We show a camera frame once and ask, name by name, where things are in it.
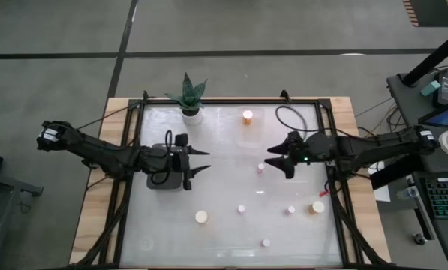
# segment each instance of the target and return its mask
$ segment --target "white tabletop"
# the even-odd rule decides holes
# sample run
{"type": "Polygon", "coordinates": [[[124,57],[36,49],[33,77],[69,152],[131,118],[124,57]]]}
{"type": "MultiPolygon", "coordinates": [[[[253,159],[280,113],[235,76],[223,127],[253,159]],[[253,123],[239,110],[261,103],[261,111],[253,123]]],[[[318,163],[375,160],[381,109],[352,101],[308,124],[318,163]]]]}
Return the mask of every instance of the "white tabletop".
{"type": "MultiPolygon", "coordinates": [[[[292,106],[309,130],[318,129],[314,105],[292,106]]],[[[276,107],[208,105],[199,125],[186,126],[177,106],[146,105],[143,146],[163,143],[169,129],[174,136],[187,133],[189,145],[210,153],[192,156],[191,167],[212,167],[192,179],[191,191],[150,190],[146,175],[134,176],[121,266],[341,266],[330,198],[318,196],[325,166],[300,164],[291,180],[269,165],[257,174],[265,158],[277,157],[266,150],[290,132],[275,118],[276,107]],[[249,126],[242,123],[244,110],[254,113],[249,126]],[[326,210],[310,215],[316,200],[326,210]],[[286,213],[289,206],[295,213],[286,213]],[[201,210],[208,215],[205,225],[195,221],[201,210]],[[262,246],[264,239],[270,246],[262,246]]],[[[302,128],[293,112],[280,115],[302,128]]]]}

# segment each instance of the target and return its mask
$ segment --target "concrete floor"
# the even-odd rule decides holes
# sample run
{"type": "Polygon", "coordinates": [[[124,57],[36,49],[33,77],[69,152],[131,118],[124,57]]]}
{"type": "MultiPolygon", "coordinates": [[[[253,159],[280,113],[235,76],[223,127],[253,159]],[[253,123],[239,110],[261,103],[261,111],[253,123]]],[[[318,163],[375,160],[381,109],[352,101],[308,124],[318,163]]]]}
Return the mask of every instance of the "concrete floor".
{"type": "MultiPolygon", "coordinates": [[[[130,0],[0,0],[0,53],[102,53],[119,49],[130,0]]],[[[128,52],[433,48],[448,28],[414,28],[399,0],[140,1],[128,52]]],[[[180,90],[184,72],[209,79],[207,96],[351,96],[360,113],[389,97],[386,77],[425,55],[147,58],[124,61],[117,97],[180,90]]],[[[3,269],[66,265],[88,170],[69,153],[37,151],[43,120],[81,125],[101,117],[115,59],[0,60],[0,155],[4,173],[45,187],[29,214],[14,212],[3,269]]],[[[390,103],[357,118],[372,128],[390,103]]],[[[98,133],[98,124],[86,130],[98,133]]],[[[437,241],[412,212],[381,215],[392,261],[448,269],[437,241]]]]}

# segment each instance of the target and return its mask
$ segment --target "white cap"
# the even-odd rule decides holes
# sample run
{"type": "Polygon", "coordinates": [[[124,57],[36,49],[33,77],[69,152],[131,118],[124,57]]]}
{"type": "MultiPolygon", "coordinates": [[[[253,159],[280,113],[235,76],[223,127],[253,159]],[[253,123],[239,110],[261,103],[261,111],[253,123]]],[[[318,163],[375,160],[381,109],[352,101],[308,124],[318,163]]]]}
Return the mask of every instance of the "white cap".
{"type": "Polygon", "coordinates": [[[245,206],[243,206],[243,205],[239,205],[239,207],[237,207],[237,211],[238,211],[240,214],[243,214],[243,213],[245,212],[245,206]]]}
{"type": "Polygon", "coordinates": [[[245,119],[251,119],[254,116],[254,113],[251,110],[246,110],[243,113],[245,119]]]}
{"type": "Polygon", "coordinates": [[[264,239],[264,240],[262,240],[262,242],[260,243],[263,247],[268,247],[268,246],[270,246],[270,240],[268,240],[268,239],[264,239]]]}
{"type": "Polygon", "coordinates": [[[295,212],[296,212],[296,209],[293,206],[289,206],[289,208],[287,208],[287,213],[293,214],[295,212]]]}
{"type": "Polygon", "coordinates": [[[319,201],[312,203],[312,209],[314,209],[316,213],[322,213],[325,208],[326,206],[319,201]]]}
{"type": "Polygon", "coordinates": [[[195,214],[195,221],[199,224],[204,224],[205,222],[207,222],[207,218],[207,213],[205,211],[198,211],[195,214]]]}

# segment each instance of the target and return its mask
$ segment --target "wooden table frame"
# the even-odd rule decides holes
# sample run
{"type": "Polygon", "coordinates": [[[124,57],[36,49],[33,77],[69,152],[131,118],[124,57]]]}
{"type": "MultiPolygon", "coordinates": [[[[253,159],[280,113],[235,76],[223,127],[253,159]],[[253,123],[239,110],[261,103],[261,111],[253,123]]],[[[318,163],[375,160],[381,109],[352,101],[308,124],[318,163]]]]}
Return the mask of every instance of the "wooden table frame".
{"type": "MultiPolygon", "coordinates": [[[[108,116],[111,113],[115,113],[117,110],[125,108],[130,105],[131,102],[138,102],[141,99],[133,98],[110,98],[107,103],[107,108],[104,115],[108,116]]],[[[293,97],[292,101],[305,103],[306,101],[319,100],[321,106],[324,127],[338,128],[349,134],[358,136],[356,129],[356,122],[353,116],[352,105],[350,98],[348,97],[293,97]]],[[[285,99],[283,97],[208,97],[204,98],[204,103],[219,103],[224,104],[226,102],[237,103],[281,103],[284,104],[285,99]]],[[[152,104],[168,104],[169,101],[166,98],[150,98],[149,102],[152,104]]],[[[143,114],[143,108],[141,109],[124,109],[121,112],[117,112],[103,120],[101,133],[99,138],[109,143],[116,145],[126,145],[127,142],[133,140],[135,136],[138,136],[141,125],[141,117],[143,114]]],[[[88,185],[95,183],[103,178],[103,173],[100,170],[91,171],[89,176],[88,185]]],[[[347,212],[350,212],[350,216],[355,218],[355,222],[360,232],[365,236],[368,243],[377,251],[377,253],[386,261],[389,261],[389,251],[386,245],[385,235],[383,234],[383,228],[380,222],[380,216],[377,210],[377,203],[375,202],[373,189],[371,182],[367,179],[356,177],[343,186],[343,193],[339,194],[341,203],[346,207],[347,212]]],[[[112,215],[116,207],[119,207],[122,203],[123,193],[130,193],[129,184],[125,181],[117,182],[111,179],[106,179],[98,185],[92,187],[89,190],[83,200],[83,207],[80,213],[80,220],[77,227],[76,236],[74,239],[73,248],[71,251],[71,258],[69,263],[76,263],[82,259],[87,251],[92,247],[98,236],[102,233],[106,224],[108,224],[108,217],[112,215]]],[[[118,262],[120,259],[120,251],[122,247],[123,231],[125,226],[119,224],[110,235],[108,244],[104,246],[104,252],[101,254],[107,254],[106,257],[98,256],[94,260],[94,264],[102,264],[107,262],[118,262]]],[[[355,242],[350,236],[347,228],[342,226],[341,222],[336,223],[336,227],[339,233],[343,232],[342,238],[344,239],[344,246],[341,243],[341,254],[343,262],[355,262],[363,263],[368,262],[367,258],[362,258],[359,248],[355,248],[355,242]]]]}

